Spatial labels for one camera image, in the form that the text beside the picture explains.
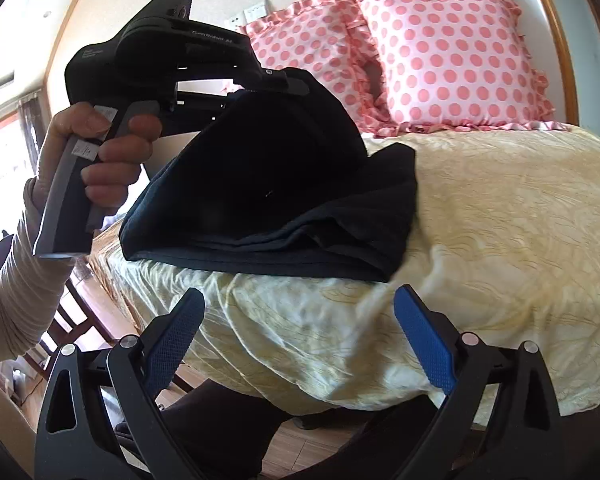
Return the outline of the beige sleeved left forearm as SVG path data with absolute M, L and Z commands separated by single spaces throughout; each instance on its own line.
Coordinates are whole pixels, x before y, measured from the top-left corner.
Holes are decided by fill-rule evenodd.
M 0 270 L 0 362 L 21 356 L 41 340 L 74 268 L 73 258 L 32 255 L 42 220 L 32 200 L 35 182 L 31 178 L 23 188 L 22 215 Z

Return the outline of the person's left hand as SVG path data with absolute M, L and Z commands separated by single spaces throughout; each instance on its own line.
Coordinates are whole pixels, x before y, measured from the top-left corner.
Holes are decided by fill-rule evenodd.
M 110 122 L 87 102 L 76 103 L 58 113 L 48 127 L 38 159 L 32 202 L 43 209 L 50 186 L 70 136 L 95 139 L 106 133 Z M 129 186 L 140 176 L 140 165 L 150 159 L 152 144 L 162 130 L 152 115 L 129 120 L 129 133 L 106 141 L 99 149 L 99 161 L 82 170 L 86 196 L 105 211 L 115 214 L 128 198 Z

